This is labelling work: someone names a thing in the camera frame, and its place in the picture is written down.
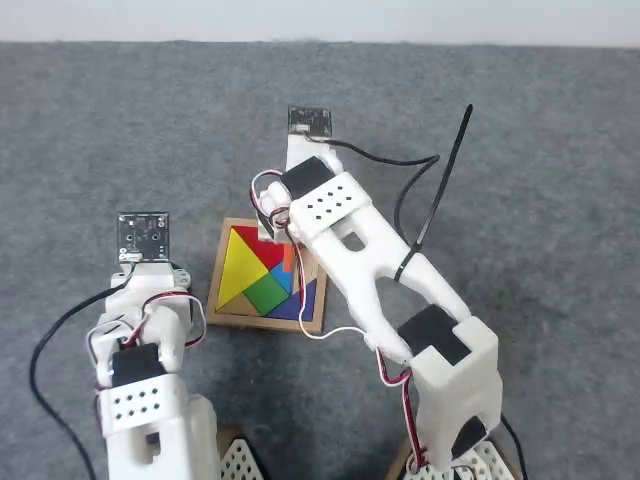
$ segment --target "circuit board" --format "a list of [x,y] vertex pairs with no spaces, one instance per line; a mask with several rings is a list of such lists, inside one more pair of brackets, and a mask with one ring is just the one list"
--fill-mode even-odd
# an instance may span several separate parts
[[120,262],[169,261],[169,213],[125,212],[118,215]]
[[289,105],[289,133],[301,135],[306,133],[312,137],[331,137],[331,111],[326,108]]

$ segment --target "wooden puzzle board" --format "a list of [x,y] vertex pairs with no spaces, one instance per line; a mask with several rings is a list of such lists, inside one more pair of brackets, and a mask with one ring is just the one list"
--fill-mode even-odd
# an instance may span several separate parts
[[[303,321],[322,331],[327,275],[302,249],[306,277]],[[225,218],[216,253],[207,321],[217,325],[300,331],[300,292],[290,245],[258,240],[256,220]]]

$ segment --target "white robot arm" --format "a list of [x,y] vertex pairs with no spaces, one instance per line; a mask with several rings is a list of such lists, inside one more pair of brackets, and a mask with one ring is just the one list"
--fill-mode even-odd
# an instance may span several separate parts
[[[188,395],[178,375],[185,346],[202,339],[206,322],[188,273],[168,262],[168,222],[165,212],[119,216],[120,260],[132,263],[111,285],[126,286],[87,334],[112,479],[220,478],[213,407]],[[149,248],[158,244],[164,253]],[[190,341],[191,301],[202,326]]]
[[[447,471],[500,423],[498,338],[429,260],[411,251],[329,145],[310,141],[330,136],[327,110],[290,107],[286,171],[254,199],[261,238],[286,242],[288,233],[302,243],[346,298],[368,346],[410,367],[420,396],[417,433],[426,446],[417,463]],[[350,233],[362,250],[342,242]],[[428,306],[394,329],[382,312],[379,277],[396,277]]]

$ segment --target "white wall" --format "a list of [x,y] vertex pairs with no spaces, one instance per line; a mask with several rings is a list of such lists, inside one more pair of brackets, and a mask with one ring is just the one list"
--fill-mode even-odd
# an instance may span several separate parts
[[0,0],[0,40],[640,46],[640,0]]

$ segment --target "gray carpet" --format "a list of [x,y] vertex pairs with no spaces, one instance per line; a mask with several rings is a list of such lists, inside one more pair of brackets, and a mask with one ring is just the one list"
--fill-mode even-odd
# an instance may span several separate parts
[[[447,153],[473,102],[426,253],[500,337],[531,478],[638,478],[639,78],[640,52],[619,50],[0,45],[0,477],[85,475],[27,367],[54,319],[107,285],[116,212],[169,210],[173,260],[205,298],[223,217],[250,216],[251,175],[284,164],[288,103],[329,107],[337,137],[410,159]],[[390,218],[413,170],[340,154]],[[442,169],[407,199],[408,231]],[[394,324],[419,307],[381,290]],[[54,338],[39,378],[106,478],[83,346],[100,309]],[[326,324],[345,322],[330,286]],[[383,478],[403,438],[400,392],[350,334],[211,328],[184,376],[274,479]]]

